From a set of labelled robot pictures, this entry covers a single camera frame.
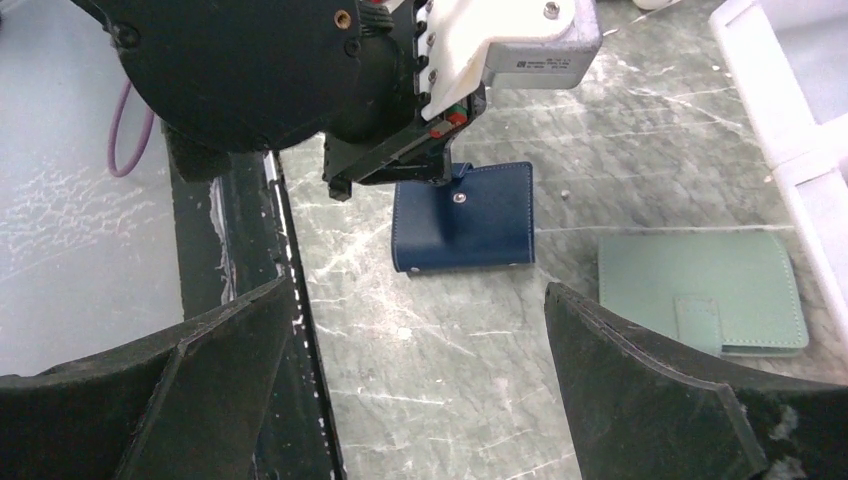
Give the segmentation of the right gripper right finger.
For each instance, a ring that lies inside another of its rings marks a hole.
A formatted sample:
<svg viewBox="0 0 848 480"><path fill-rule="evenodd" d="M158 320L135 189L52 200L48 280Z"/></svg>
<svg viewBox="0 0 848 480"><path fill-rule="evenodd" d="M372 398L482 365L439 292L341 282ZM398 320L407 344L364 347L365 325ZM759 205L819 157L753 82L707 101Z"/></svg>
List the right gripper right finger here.
<svg viewBox="0 0 848 480"><path fill-rule="evenodd" d="M554 366L585 479L843 479L847 389L748 368L545 293Z"/></svg>

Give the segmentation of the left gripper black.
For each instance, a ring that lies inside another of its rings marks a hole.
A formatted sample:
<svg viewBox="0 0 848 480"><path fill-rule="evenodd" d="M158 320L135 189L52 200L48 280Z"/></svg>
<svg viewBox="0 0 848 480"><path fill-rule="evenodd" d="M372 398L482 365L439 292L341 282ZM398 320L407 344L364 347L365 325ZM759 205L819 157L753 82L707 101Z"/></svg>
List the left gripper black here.
<svg viewBox="0 0 848 480"><path fill-rule="evenodd" d="M83 1L192 183L240 154L325 137L333 199L354 184L454 176L450 144L486 107L477 88L432 119L424 5L373 1Z"/></svg>

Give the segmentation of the blue leather card holder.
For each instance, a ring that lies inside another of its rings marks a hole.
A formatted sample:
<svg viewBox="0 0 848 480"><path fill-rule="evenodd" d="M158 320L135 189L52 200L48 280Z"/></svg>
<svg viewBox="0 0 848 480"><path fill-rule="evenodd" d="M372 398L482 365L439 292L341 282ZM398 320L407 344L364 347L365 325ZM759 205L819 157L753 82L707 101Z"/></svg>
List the blue leather card holder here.
<svg viewBox="0 0 848 480"><path fill-rule="evenodd" d="M452 179L395 186L390 251L399 273L535 262L533 165L455 163Z"/></svg>

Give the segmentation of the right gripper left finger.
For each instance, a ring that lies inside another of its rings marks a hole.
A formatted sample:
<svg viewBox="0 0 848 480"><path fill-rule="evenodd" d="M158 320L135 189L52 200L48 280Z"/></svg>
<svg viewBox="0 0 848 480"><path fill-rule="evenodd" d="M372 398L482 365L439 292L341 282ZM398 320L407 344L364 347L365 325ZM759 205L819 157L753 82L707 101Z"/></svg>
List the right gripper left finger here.
<svg viewBox="0 0 848 480"><path fill-rule="evenodd" d="M125 345L1 379L5 479L244 479L294 311L278 279Z"/></svg>

